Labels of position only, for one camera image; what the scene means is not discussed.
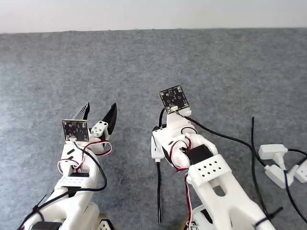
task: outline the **carpet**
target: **carpet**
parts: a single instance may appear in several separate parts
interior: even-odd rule
[[[282,143],[307,150],[307,29],[211,29],[63,32],[0,35],[0,229],[16,229],[60,178],[61,120],[90,102],[89,126],[118,106],[114,151],[100,158],[106,190],[94,194],[118,230],[176,230],[188,214],[184,172],[166,161],[162,171],[162,224],[157,223],[157,172],[150,156],[160,90],[181,84],[191,117],[255,144]],[[234,176],[255,202],[251,154],[213,136]],[[301,159],[285,156],[286,166]],[[306,229],[287,197],[256,163],[269,211],[284,210],[276,229]],[[307,215],[305,184],[290,190]],[[200,202],[191,193],[195,207]]]

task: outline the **red wire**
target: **red wire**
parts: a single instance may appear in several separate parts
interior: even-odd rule
[[[189,149],[191,148],[191,146],[192,146],[192,141],[191,141],[190,138],[187,138],[187,139],[189,140],[189,146],[188,146],[188,150],[189,150]],[[177,167],[177,166],[173,163],[173,161],[172,161],[174,146],[175,146],[178,142],[180,142],[180,141],[183,141],[183,140],[178,140],[178,141],[176,141],[176,142],[172,145],[171,150],[170,150],[170,152],[169,152],[169,158],[170,158],[171,163],[173,164],[173,166],[177,169],[177,172],[179,172],[179,171],[184,171],[184,170],[189,169],[189,168],[179,168],[179,167]]]
[[[190,224],[190,221],[192,219],[192,207],[190,206],[189,186],[188,186],[188,183],[187,183],[187,177],[188,177],[188,174],[186,174],[184,176],[184,182],[185,182],[185,185],[186,185],[186,198],[187,198],[187,204],[188,204],[188,208],[189,208],[189,219],[188,219],[188,222]]]

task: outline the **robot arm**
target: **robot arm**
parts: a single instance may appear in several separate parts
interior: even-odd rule
[[[238,181],[216,146],[197,134],[195,127],[184,117],[191,114],[189,107],[177,112],[180,86],[160,92],[175,95],[171,106],[169,98],[162,98],[167,114],[165,127],[154,129],[152,133],[152,158],[160,161],[166,158],[177,171],[187,170],[186,182],[193,186],[202,205],[191,213],[191,222],[198,230],[253,230],[255,224],[266,218],[260,207],[254,203]],[[219,187],[222,194],[217,194]],[[275,229],[269,220],[257,226],[258,230]]]
[[[91,129],[87,127],[89,103],[73,120],[63,120],[66,144],[58,169],[62,177],[47,201],[33,210],[25,223],[24,230],[96,230],[99,226],[111,229],[111,224],[99,223],[99,208],[91,202],[95,191],[106,187],[104,175],[97,156],[107,155],[112,146],[108,141],[113,132],[117,107],[113,104],[107,115]],[[96,188],[101,172],[105,184]]]

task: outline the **wire bundle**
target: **wire bundle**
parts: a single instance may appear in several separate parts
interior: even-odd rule
[[[40,205],[40,206],[39,206],[39,205],[36,205],[36,206],[32,209],[31,213],[29,213],[29,214],[24,218],[24,220],[22,221],[22,223],[20,224],[20,226],[17,228],[17,230],[22,230],[22,229],[23,229],[23,226],[24,226],[24,223],[25,223],[28,219],[30,219],[31,216],[33,216],[33,215],[36,214],[36,213],[39,214],[41,209],[43,209],[44,207],[50,205],[51,203],[53,203],[53,202],[55,202],[55,201],[57,201],[57,200],[59,200],[59,199],[61,199],[62,197],[65,197],[65,196],[67,196],[67,195],[69,195],[69,194],[76,193],[76,192],[80,192],[80,191],[99,192],[99,191],[104,190],[104,189],[106,188],[106,185],[107,185],[106,175],[105,175],[103,169],[101,168],[99,162],[98,162],[89,152],[87,152],[86,149],[87,149],[89,146],[91,146],[91,145],[106,144],[106,143],[109,143],[109,145],[110,145],[110,150],[108,150],[108,151],[106,151],[106,152],[103,152],[103,153],[100,153],[100,154],[96,154],[96,156],[105,156],[105,155],[108,155],[108,154],[112,151],[112,146],[111,146],[111,144],[110,144],[109,141],[103,140],[103,141],[97,141],[97,142],[89,143],[89,144],[86,145],[83,149],[81,149],[79,146],[77,146],[77,144],[74,142],[74,145],[76,146],[76,148],[78,148],[79,150],[82,151],[82,155],[84,155],[84,154],[87,155],[87,156],[88,156],[89,158],[91,158],[92,161],[94,161],[94,163],[97,165],[97,167],[98,167],[99,171],[101,172],[101,175],[102,175],[102,177],[103,177],[103,179],[104,179],[104,185],[103,185],[102,187],[100,187],[100,188],[75,188],[75,189],[71,189],[71,190],[68,190],[67,192],[65,192],[65,193],[63,193],[63,194],[61,194],[61,195],[59,195],[59,196],[57,196],[57,197],[55,197],[55,198],[53,198],[53,199],[51,199],[51,200],[45,202],[45,203],[43,203],[43,204]]]

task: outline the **black circuit board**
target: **black circuit board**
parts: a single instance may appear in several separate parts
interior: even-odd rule
[[[89,141],[86,120],[62,120],[65,140]]]
[[[159,92],[159,94],[167,114],[173,113],[175,111],[175,106],[178,107],[176,111],[189,107],[189,103],[182,91],[181,85],[163,90]]]

